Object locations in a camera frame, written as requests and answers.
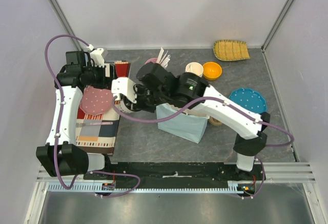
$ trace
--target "bowl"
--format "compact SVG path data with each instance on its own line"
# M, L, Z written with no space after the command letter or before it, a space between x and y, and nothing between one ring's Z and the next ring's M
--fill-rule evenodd
M222 68L215 62L207 62L203 64L204 73L203 76L208 80L216 80L222 75Z

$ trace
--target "checkered placemat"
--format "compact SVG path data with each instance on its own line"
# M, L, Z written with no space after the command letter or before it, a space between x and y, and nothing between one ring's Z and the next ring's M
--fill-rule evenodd
M102 121L111 121L113 124L76 128L76 145L88 153L113 155L119 115L113 109L101 115L87 115L78 108L76 123Z

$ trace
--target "gray table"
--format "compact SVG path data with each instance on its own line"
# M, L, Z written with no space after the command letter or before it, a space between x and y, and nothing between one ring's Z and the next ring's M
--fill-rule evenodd
M146 60L157 57L159 50L115 50L110 51L106 60L127 60L132 63L130 77L135 81L136 73ZM241 87L252 88L266 99L271 123L283 127L283 121L274 95L273 87L260 49L250 49L251 59L222 62L215 58L211 49L172 49L171 61L167 68L175 75L184 72L190 62L219 62L222 76L210 82L219 92L229 96ZM155 119L156 114L140 111L132 116ZM282 133L266 129L268 144L280 144L288 140ZM157 124L142 124L121 118L113 161L224 161L235 162L233 151L236 137L229 127L215 127L208 124L199 144L190 142L157 128ZM294 161L292 148L265 148L259 157L266 162Z

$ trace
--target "light blue cloth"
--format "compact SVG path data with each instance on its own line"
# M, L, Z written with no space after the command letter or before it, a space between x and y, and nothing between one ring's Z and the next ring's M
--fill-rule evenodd
M157 119L170 116L177 111L170 105L163 104L156 107ZM177 117L158 123L158 128L168 133L199 143L207 126L209 116L179 114Z

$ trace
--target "gray floor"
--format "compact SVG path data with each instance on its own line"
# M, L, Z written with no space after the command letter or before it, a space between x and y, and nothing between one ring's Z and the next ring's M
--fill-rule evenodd
M130 193L100 199L86 193L48 192L44 206L39 224L314 223L301 185L265 185L253 200L206 193Z
M130 77L137 82L135 75L146 60L157 57L158 50L115 50L110 51L106 60L127 60L132 63ZM167 70L176 76L183 73L190 62L219 62L222 76L210 82L219 92L229 96L241 87L252 88L266 99L271 123L283 127L283 121L274 95L272 84L260 49L250 49L251 59L222 62L215 58L211 49L169 50L171 61ZM132 114L135 117L155 119L156 115L147 112ZM282 133L267 129L268 144L287 141ZM122 118L119 124L113 161L236 161L233 144L236 133L222 125L208 124L199 144L157 129L157 125L135 123ZM292 149L265 148L259 153L265 162L294 161Z

